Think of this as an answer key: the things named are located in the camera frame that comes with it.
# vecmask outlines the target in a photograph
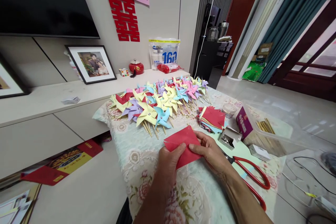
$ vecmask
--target cabinet drawer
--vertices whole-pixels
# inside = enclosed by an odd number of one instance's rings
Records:
[[[0,179],[82,142],[52,114],[0,128]]]
[[[97,109],[107,101],[109,99],[70,108],[55,113],[55,116],[86,141],[110,130],[105,123],[92,119]]]

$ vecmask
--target person's left hand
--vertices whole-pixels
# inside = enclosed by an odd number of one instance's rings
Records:
[[[182,143],[172,152],[165,146],[159,151],[159,162],[153,184],[159,184],[167,193],[170,193],[176,182],[176,165],[185,149],[186,144]]]

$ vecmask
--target green bag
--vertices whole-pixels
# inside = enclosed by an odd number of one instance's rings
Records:
[[[248,81],[256,82],[265,66],[265,62],[251,61],[242,78]]]

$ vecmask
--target person's right hand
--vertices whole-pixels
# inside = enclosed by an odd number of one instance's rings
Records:
[[[204,156],[210,169],[216,175],[235,171],[212,137],[200,131],[194,131],[194,133],[201,146],[189,144],[189,149],[194,153]]]

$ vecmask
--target clear plastic container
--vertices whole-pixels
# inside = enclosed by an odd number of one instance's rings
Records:
[[[275,134],[263,131],[257,125],[266,119]],[[301,129],[298,118],[279,107],[243,100],[236,121],[247,146],[255,144],[275,156],[318,149],[318,142]]]
[[[237,107],[231,103],[225,103],[222,107],[222,112],[225,113],[227,119],[231,119],[232,116],[236,113]]]

